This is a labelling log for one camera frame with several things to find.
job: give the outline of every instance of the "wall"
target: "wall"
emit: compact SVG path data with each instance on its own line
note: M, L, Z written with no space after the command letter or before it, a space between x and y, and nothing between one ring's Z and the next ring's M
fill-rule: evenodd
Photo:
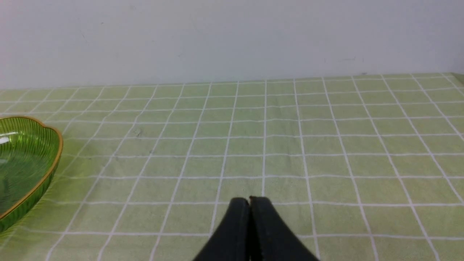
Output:
M0 88L464 72L462 0L4 0Z

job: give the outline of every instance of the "white grid line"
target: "white grid line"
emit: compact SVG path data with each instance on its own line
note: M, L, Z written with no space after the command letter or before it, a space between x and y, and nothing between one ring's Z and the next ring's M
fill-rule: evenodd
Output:
M298 98L296 95L296 83L295 79L293 79L293 89L295 91L295 103L296 103L296 117L298 119L298 129L300 132L300 146L301 146L301 153L304 155L304 142L303 142L303 131L301 130L301 121L300 121L300 110L298 108ZM306 189L308 190L308 200L309 200L309 211L311 213L311 226L314 236L314 247L316 249L315 255L317 258L321 257L319 251L319 243L317 241L317 233L316 233L316 219L314 217L314 206L313 206L313 198L311 195L311 187L309 185L309 175L308 175L308 164L306 163L306 157L303 157L303 168L304 168L304 177L306 180Z
M57 88L50 90L47 93L47 95L41 101L39 101L39 103L37 103L37 105L30 112L34 112L37 108L39 108L39 106L41 106L44 103L44 101L47 100L47 98L50 96L50 94L53 92L53 90L56 90L56 89Z
M211 85L213 83L210 83L209 85L209 88L208 88L208 95L211 93ZM198 119L198 123L197 123L197 126L195 128L195 132L193 133L193 137L195 138L196 135L197 135L197 132L198 132L198 128L200 126L200 120L201 120L201 117L203 116L203 113L205 112L205 108L206 108L206 104L208 102L208 98L205 99L205 103L203 105L203 110L201 111L200 113L200 118ZM188 161L188 158L189 158L189 155L190 155L190 151L192 150L192 147L193 147L193 139L192 139L192 142L190 143L189 147L188 147L188 151L187 151L187 155L185 157L185 160L184 160L184 164L182 166L182 170L180 171L180 174L179 174L179 178L177 179L177 183L174 187L174 191L172 193L172 196L171 196L171 202L174 202L174 198L175 198L175 195L177 193L177 189L179 188L179 184L180 184L180 181L184 175L184 171L185 171L185 166L187 165L187 161ZM171 208L172 208L172 204L169 204L168 205L168 209L166 210L166 214L164 216L164 219L163 219L163 223L161 224L161 228L160 228L160 233L163 233L164 231L164 228L166 227L166 223L168 221L168 217L169 217L169 212L171 211ZM161 237L158 236L158 238L156 239L156 243L155 245L153 246L153 249L150 253L150 261L153 260L154 256L155 256L155 253L156 253L156 248L158 247L158 244L160 243L160 240L161 240Z
M98 176L83 176L83 177L74 177L74 176L65 176L65 175L57 175L59 177L65 177L69 179L87 179L87 178L97 178ZM135 179L138 176L121 176L121 177L112 177L112 176L101 176L100 179ZM297 176L297 175L266 175L266 178L301 178L301 179L306 179L305 176ZM344 175L337 175L337 174L319 174L319 175L313 175L309 176L309 179L312 178L320 178L320 177L339 177L339 178L378 178L378 179L386 179L386 178L393 178L393 179L398 179L397 176L344 176ZM176 176L141 176L140 178L144 179L177 179L178 177ZM222 179L262 179L263 176L223 176ZM405 179L444 179L443 176L400 176L399 178L405 178ZM464 179L464 176L452 176L448 177L449 179ZM219 176L185 176L182 177L182 179L220 179Z
M81 201L54 201L50 199L44 199L45 201L57 204L57 205L77 205ZM157 205L169 205L171 202L118 202L118 201L89 201L84 202L86 205L132 205L132 206L157 206ZM216 202L216 201L205 201L205 202L172 202L173 205L228 205L230 202ZM383 204L383 203L345 203L345 202L334 202L334 201L309 201L309 202L273 202L273 205L309 205L309 204L319 204L319 205L336 205L336 206L349 206L349 207L382 207L382 208L395 208L395 207L456 207L464 206L462 203L398 203L398 204Z
M48 231L48 230L36 230L20 227L23 230L41 233L41 234L63 234L64 232ZM83 231L83 232L66 232L65 235L109 235L109 232L94 232L94 231ZM191 236L191 237L208 237L207 233L127 233L127 232L116 232L115 235L156 235L156 236ZM313 238L313 235L296 235L299 238ZM385 235L385 234L318 234L317 237L386 237L386 238L400 238L400 239L425 239L423 236L410 236L410 235ZM446 237L446 236L431 236L432 240L453 240L453 241L464 241L464 237Z
M293 94L284 94L285 96L293 96ZM461 101L436 101L435 103L437 104L463 104L464 99ZM431 104L430 102L403 102L400 104ZM331 104L331 107L338 107L338 106L362 106L363 104L356 104L356 103L345 103L345 104ZM398 105L397 103L366 103L367 106L381 106L381 105ZM300 107L329 107L328 104L300 104ZM296 105L267 105L266 108L290 108L290 107L296 107ZM164 108L164 109L151 109L151 110L145 110L145 111L171 111L173 108L169 106L169 108ZM217 107L217 108L205 108L206 111L208 110L232 110L232 107ZM264 109L264 106L252 106L252 107L237 107L236 109ZM181 109L175 109L176 111L202 111L203 109L200 108L181 108ZM84 110L84 111L60 111L60 112L108 112L108 113L113 113L113 112L141 112L142 110ZM35 113L53 113L55 111L38 111ZM7 112L5 111L4 114L15 114L17 112Z
M154 96L155 96L157 89L158 89L158 86L156 86L155 89L153 90L153 93L152 93L152 96L151 96L151 97L154 97ZM122 143L124 140L126 140L126 139L127 139L127 136L129 135L129 133L132 132L132 129L135 127L135 124L136 124L136 122L137 122L137 118L138 118L141 114L142 114L142 112L141 112L139 115L137 115L137 117L134 119L134 124L133 124L132 127L129 129L129 131L126 133L126 137L124 137L124 138L122 139L121 143ZM163 129L161 130L159 136L161 136L161 135L164 133L164 130L166 129L166 126L168 125L168 121L169 121L169 117L167 118L166 123L164 124ZM153 146L153 148L152 148L151 151L154 151L154 150L156 149L156 147L157 147L157 145L158 145L158 141L159 141L159 139L156 140L156 142L155 142L155 144L154 144L154 146ZM140 178L141 178L141 176L143 175L143 173L144 173L144 171L145 171L145 167L147 166L147 164L148 164L149 161L150 161L150 157L147 158L147 160L146 160L144 166L143 166L142 169L140 170L139 175L137 175L137 178L135 179L135 182L134 182L134 184L132 185L132 188L131 188L131 190L130 190L130 192L129 192L129 195L128 195L127 199L126 199L126 202L125 202L125 204L123 205L121 211L119 212L119 215L118 215L118 217L116 218L116 221L115 221L115 223L114 223L114 225L113 225L113 227L112 227L112 229L111 229L110 235L108 236L108 238L106 239L105 243L103 244L103 246L100 248L100 251L98 252L98 257L97 257L97 260L98 260L98 261L101 260L102 255L103 255L103 252L104 252L104 250L105 250L105 247L106 247L106 246L108 245L108 243L111 241L111 238L112 238L113 234L116 232L116 229L117 229L117 226L118 226L118 224L119 224L119 221L121 220L122 216L124 215L124 212L125 212L125 210L126 210L126 208L127 208L128 202L130 202L130 200L131 200L131 198L132 198L132 195L133 195L134 192L135 192L135 188L137 187L137 185L138 185L138 183L139 183L139 181L140 181Z
M55 116L58 112L61 112L61 110L68 104L68 102L72 100L72 98L74 97L74 95L77 93L78 90L79 90L79 89L76 88L76 90L72 93L72 95L69 97L69 99L67 99L67 100L63 103L63 105L61 105L61 107L60 107L58 110L56 110L54 113L52 113L44 122L48 122L48 120L51 119L53 116Z
M301 135L302 137L338 137L336 134L316 134L316 135ZM423 136L423 137L430 137L430 136L457 136L461 137L461 133L429 133L429 134L341 134L341 137L416 137L416 136ZM270 137L290 137L290 138L299 138L299 135L285 135L285 134L271 134L264 136L231 136L231 137L128 137L128 140L137 139L137 140L211 140L211 139L266 139ZM64 139L67 140L88 140L88 137L68 137ZM123 137L116 137L116 138L94 138L93 140L121 140Z
M69 153L63 153L63 156L77 157L77 158L89 158L89 157L109 157L108 155L92 155L92 156L76 156ZM344 156L343 153L336 154L317 154L309 153L305 156L327 156L336 157ZM430 153L347 153L348 156L430 156ZM434 156L464 156L464 153L432 153ZM197 158L210 158L210 157L223 157L224 155L190 155L189 157ZM262 154L230 154L228 157L262 157ZM266 156L289 156L289 157L301 157L302 154L285 154L285 153L266 153ZM150 156L117 156L118 158L147 158ZM172 157L172 158L185 158L185 155L152 155L151 157Z
M449 78L448 76L446 76L446 75L444 75L444 74L441 74L441 75L443 75L443 77L444 77L447 81L449 81L449 82L454 86L454 88L464 96L464 92L463 92L462 90L460 90L460 89L462 89L463 87L457 87L456 84L454 84L453 81L451 81L450 78Z
M446 115L441 111L441 109L438 107L438 105L432 100L432 98L430 98L429 94L425 91L425 89L422 87L422 85L420 84L420 82L414 78L414 76L412 77L414 79L414 81L416 81L416 83L419 85L419 87L421 88L422 92L425 94L425 96L427 96L427 98L430 100L430 102L435 106L435 108L438 110L438 112L441 114L441 116L447 121L447 123L450 125L450 127L455 131L455 133L457 135L459 135L459 137L461 138L462 141L464 141L464 138L462 136L462 134L456 129L456 127L451 124L450 120L448 118L446 118Z
M266 140L267 140L267 81L264 82L264 137L263 137L263 180L261 181L261 196L265 195L265 183L266 183Z
M403 114L405 116L406 115L406 112L404 111L403 107L401 106L401 104L398 102L398 99L396 98L396 96L393 94L392 92L392 96L393 98L395 99L396 103L398 103L398 105L400 106L400 109L401 111L403 112ZM464 203L462 197L459 195L459 193L456 191L456 189L454 188L453 184L451 183L451 181L449 180L448 176L446 175L446 172L443 170L443 168L441 167L441 165L438 163L437 159L435 158L435 155L432 154L432 151L430 150L429 146L427 145L427 143L425 143L424 139L422 138L421 135L419 135L419 132L417 131L416 129L416 126L414 125L414 123L412 122L411 119L407 119L409 121L409 124L411 125L412 129L414 130L414 132L417 134L419 140L421 141L421 143L424 145L425 149L427 150L427 152L430 154L430 156L432 157L432 160L433 162L436 164L436 166L438 167L438 169L440 170L441 174L443 175L443 177L446 179L446 181L448 182L448 185L450 186L451 190L454 192L454 194L456 195L456 197L458 197L458 199L460 200L461 203Z
M326 90L327 92L327 87L325 85L325 82L324 82L324 78L322 78L322 84L324 85L324 89ZM329 94L326 93L326 97L327 97L327 101L330 105L330 98L329 98ZM335 120L335 115L334 115L334 111L332 110L332 106L329 106L330 107L330 113L332 114L332 118L334 120L334 124L335 124L335 129L337 130L337 134L340 135L340 130L338 129L338 125L337 125L337 121ZM351 166L350 166L350 163L349 163L349 159L348 159L348 156L347 156L347 153L346 153L346 150L345 150L345 146L343 144L343 139L341 136L339 136L338 138L339 142L340 142L340 146L342 147L342 150L343 150L343 154L344 154L344 157L345 157L345 162L347 164L347 167L348 167L348 172L350 174L350 176L352 177L352 181L353 181L353 185L354 185L354 190L356 192L356 198L358 200L358 203L359 203L359 208L361 210L361 216L364 220L364 223L366 225L366 229L367 229L367 232L372 235L372 230L371 230L371 227L369 225L369 222L367 221L367 218L366 218L366 213L364 213L364 208L363 206L361 206L361 196L359 194L359 190L358 190L358 185L356 184L356 180L353 178L353 172L351 170ZM375 241L374 241L374 238L372 236L370 236L370 240L371 240L371 245L372 245L372 250L374 251L374 257L375 257L375 261L379 261L379 254L377 253L377 247L375 245Z
M354 79L353 79L353 83L354 83L355 88L358 89L358 86L357 86L356 82L354 81ZM362 98L362 95L360 93L359 93L359 98L364 103L364 99ZM367 115L369 117L371 117L371 115L370 115L369 111L367 110L366 106L364 106L364 109L366 110ZM375 133L378 135L378 139L379 139L380 143L382 144L383 150L385 151L385 153L388 154L389 152L388 152L387 146L385 146L385 142L384 142L383 138L380 136L379 131L377 129L377 126L375 125L374 120L372 120L372 119L371 119L371 124L372 124L372 126L373 126L373 128L375 130ZM427 234L427 232L426 232L426 230L424 228L424 225L422 224L422 221L419 218L419 215L417 214L416 209L412 205L411 196L409 195L409 192L407 191L406 186L404 185L403 179L400 178L400 173L398 172L398 169L396 168L395 164L393 163L392 157L391 156L387 156L387 157L388 157L388 161L389 161L390 165L392 166L392 168L393 168L393 170L395 172L395 175L398 177L398 180L399 180L399 182L401 184L401 187L402 187L402 189L403 189L403 191L404 191L404 193L405 193L405 195L407 197L407 200L409 202L409 206L410 206L410 208L412 210L412 213L414 214L414 217L416 218L416 221L417 221L417 223L418 223L418 225L420 227L420 230L421 230L422 234L424 235L424 237L427 239L427 242L428 242L430 248L432 249L432 251L433 251L433 253L435 255L435 259L437 261L439 261L440 257L438 256L438 252L436 251L435 247L433 246L432 241L430 239L428 239L428 234Z
M104 90L104 89L105 89L105 88L102 88L102 90L101 90L100 93L98 94L98 97L100 97L100 95L103 93L103 90ZM127 95L129 94L130 89L131 89L131 86L127 89L127 92L126 92L126 95L124 96L124 98L127 97ZM97 130L95 131L93 137L98 133L98 131L100 130L100 128L101 128L102 126L103 126L103 122L102 122L102 123L99 125L99 127L97 128ZM86 144L81 148L81 150L79 150L79 152L77 153L77 155L80 155L80 154L82 153L82 151L83 151L83 150L85 149L85 147L90 143L90 141L92 140L93 137L91 137L91 138L86 142ZM113 153L113 156L112 156L112 157L114 157L114 155L116 154L117 150L121 147L123 141L124 141L124 140L121 140L121 142L119 143L117 149L116 149L115 152ZM71 164L72 164L75 160L76 160L76 158L74 158L74 159L69 163L69 165L65 168L65 170L67 170L67 169L69 168L69 166L71 166ZM101 175L103 174L103 172L105 171L105 169L106 169L106 167L108 166L109 163L110 163L110 161L108 161L108 162L106 163L106 165L102 168L102 170L101 170L101 172L98 174L98 176L101 176ZM85 195L85 198L83 199L83 202L85 202L85 201L87 200L87 198L91 195L93 189L97 186L98 181L99 181L99 178L96 178L96 179L95 179L95 182L92 184L91 188L89 189L89 191L88 191L87 194ZM72 226L74 220L77 218L77 215L79 214L79 212L81 211L81 209L82 209L83 206L84 206L83 203L81 203L81 204L79 205L78 209L76 210L76 212L74 213L73 217L71 218L71 221L69 222L68 226L66 227L65 232L69 232L69 229L71 229L71 226ZM58 238L58 240L55 242L55 244L52 245L52 247L51 247L50 250L48 251L47 256L46 256L46 258L45 258L46 261L49 261L49 260L50 260L50 257L51 257L51 255L52 255L52 253L53 253L53 250L54 250L55 247L63 240L63 238L64 238L64 234L62 234L62 235Z
M234 108L237 104L237 94L238 94L238 87L239 87L240 83L237 82L237 89L235 90L235 100L234 100ZM228 153L228 150L229 150L229 141L230 141L230 137L231 137L231 133L232 133L232 125L233 125L233 116L234 116L234 113L235 113L235 109L232 109L232 115L231 115L231 121L230 121L230 124L229 124L229 131L227 133L227 141L226 141L226 148L224 149L224 158L222 159L222 165L221 165L221 176L219 177L219 184L218 184L218 190L216 192L216 203L219 202L219 197L220 197L220 194L221 194L221 186L222 186L222 180L224 178L224 172L225 172L225 169L226 169L226 159L227 159L227 153ZM209 233L210 234L213 234L213 230L214 230L214 225L215 225L215 222L216 222L216 215L217 215L217 211L218 211L218 204L215 204L214 205L214 209L213 209L213 216L211 218L211 226L210 226L210 229L209 229Z
M413 117L372 117L374 120L393 120L393 119L441 119L442 116L413 116ZM445 118L464 118L464 116L445 116ZM313 119L301 119L302 122L304 121L333 121L333 119L328 118L313 118ZM335 119L336 121L352 121L352 120L369 120L367 117L352 117L352 118L340 118ZM266 121L297 121L294 119L283 119L283 118L272 118L267 119ZM49 123L67 123L68 120L60 120L60 121L47 121ZM73 122L82 122L82 123L101 123L102 121L91 121L91 120L74 120ZM201 123L229 123L230 121L201 121ZM236 122L264 122L264 120L234 120ZM124 121L103 121L103 123L109 124L131 124L132 122L124 122ZM137 124L163 124L163 122L137 122ZM170 122L169 124L194 124L196 122Z
M19 104L21 103L20 100L29 92L30 90L27 90L25 91L19 98L17 101L13 102L5 111L9 111L11 108L13 108L16 104Z

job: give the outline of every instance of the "bowl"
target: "bowl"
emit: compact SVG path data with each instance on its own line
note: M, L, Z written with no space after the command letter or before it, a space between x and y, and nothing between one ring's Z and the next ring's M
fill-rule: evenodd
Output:
M0 118L0 233L46 192L63 150L63 136L32 117Z

